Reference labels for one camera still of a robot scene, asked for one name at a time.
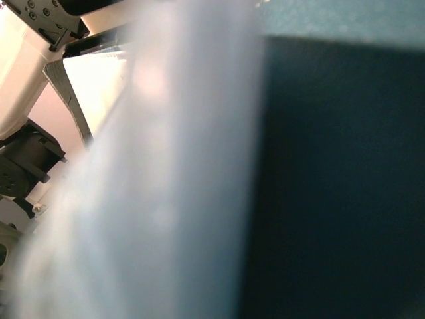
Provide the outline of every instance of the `black bracket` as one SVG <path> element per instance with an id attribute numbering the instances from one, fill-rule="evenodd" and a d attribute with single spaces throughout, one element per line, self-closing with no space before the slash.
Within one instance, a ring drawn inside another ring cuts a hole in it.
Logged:
<path id="1" fill-rule="evenodd" d="M 68 14 L 57 0 L 3 0 L 22 21 L 57 51 L 70 37 L 81 39 L 88 29 L 80 17 Z"/>

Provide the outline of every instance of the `textured teal surface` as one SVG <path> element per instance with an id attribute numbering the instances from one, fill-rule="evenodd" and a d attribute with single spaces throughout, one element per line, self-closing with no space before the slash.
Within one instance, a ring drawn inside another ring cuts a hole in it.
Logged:
<path id="1" fill-rule="evenodd" d="M 423 0 L 261 0 L 267 35 L 425 48 Z"/>

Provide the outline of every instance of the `blurry translucent object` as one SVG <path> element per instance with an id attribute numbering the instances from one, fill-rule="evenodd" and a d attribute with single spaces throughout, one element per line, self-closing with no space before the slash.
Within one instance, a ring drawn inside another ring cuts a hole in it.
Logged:
<path id="1" fill-rule="evenodd" d="M 21 257 L 17 318 L 235 317 L 262 68 L 252 8 L 143 6 L 131 85 Z"/>

